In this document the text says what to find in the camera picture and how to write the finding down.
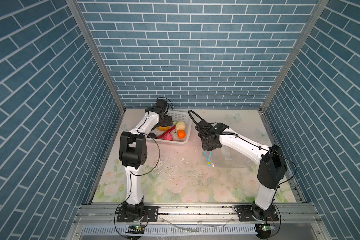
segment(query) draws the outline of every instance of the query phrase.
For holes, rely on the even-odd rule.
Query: pink textured fruit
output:
[[[168,140],[168,141],[172,141],[173,138],[172,138],[172,135],[170,133],[166,133],[164,136],[163,136],[163,139],[164,140]]]

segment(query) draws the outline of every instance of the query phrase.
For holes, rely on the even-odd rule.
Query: cream-colored ball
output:
[[[185,129],[185,123],[180,121],[176,124],[176,131],[177,130],[184,130]]]

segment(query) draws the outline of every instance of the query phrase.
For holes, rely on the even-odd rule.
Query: white plastic basket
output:
[[[172,135],[173,141],[168,141],[168,140],[164,140],[164,139],[155,139],[155,141],[157,143],[161,143],[161,144],[183,146],[184,144],[186,144],[188,142],[189,135],[191,133],[191,127],[192,127],[191,118],[189,117],[188,112],[178,112],[178,111],[169,110],[167,115],[171,116],[173,121],[178,121],[178,122],[183,121],[183,122],[185,122],[185,130],[184,130],[185,131],[185,137],[182,138],[182,139],[179,139],[177,137],[176,129],[173,129],[172,132],[170,132],[170,134]],[[157,129],[157,127],[156,127],[151,132],[153,132],[156,136],[160,136],[165,131],[159,131]],[[149,141],[149,142],[154,142],[149,137],[146,137],[146,140]]]

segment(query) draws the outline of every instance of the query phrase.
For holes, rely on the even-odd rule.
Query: blue brick wall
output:
[[[0,0],[0,240],[67,236],[119,115],[64,0]]]
[[[330,0],[266,110],[333,239],[360,239],[360,0]]]
[[[127,108],[259,108],[317,0],[79,0]]]

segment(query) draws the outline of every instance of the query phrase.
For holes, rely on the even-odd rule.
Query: yellow round vegetable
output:
[[[178,131],[177,131],[177,137],[178,137],[179,139],[184,138],[184,137],[185,137],[185,132],[184,132],[184,130],[178,130]]]
[[[157,127],[159,131],[167,131],[170,127]]]
[[[185,123],[180,121],[176,124],[176,131],[184,130],[185,129]]]

